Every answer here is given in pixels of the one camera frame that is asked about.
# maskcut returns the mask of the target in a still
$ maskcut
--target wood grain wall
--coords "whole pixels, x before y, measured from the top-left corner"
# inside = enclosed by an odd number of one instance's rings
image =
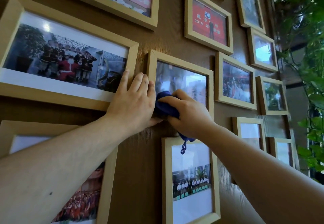
[[[0,0],[0,12],[8,0]],[[34,0],[70,14],[91,24],[140,43],[136,72],[145,72],[147,53],[154,49],[185,61],[214,70],[215,51],[184,38],[184,0],[160,0],[158,29],[152,32],[115,15],[78,0]],[[233,16],[233,58],[248,63],[246,29],[239,25],[236,0],[212,0]],[[261,7],[267,35],[273,37],[266,0]],[[258,75],[278,78],[261,71]],[[269,137],[286,138],[283,116],[259,116],[250,111],[222,103],[214,103],[215,122],[232,130],[231,117],[256,117],[265,121]],[[85,125],[104,113],[0,96],[0,120]],[[119,146],[111,208],[108,223],[161,223],[161,137],[175,136],[167,122],[146,129]],[[222,223],[263,223],[238,186],[231,184],[230,174],[219,163]]]

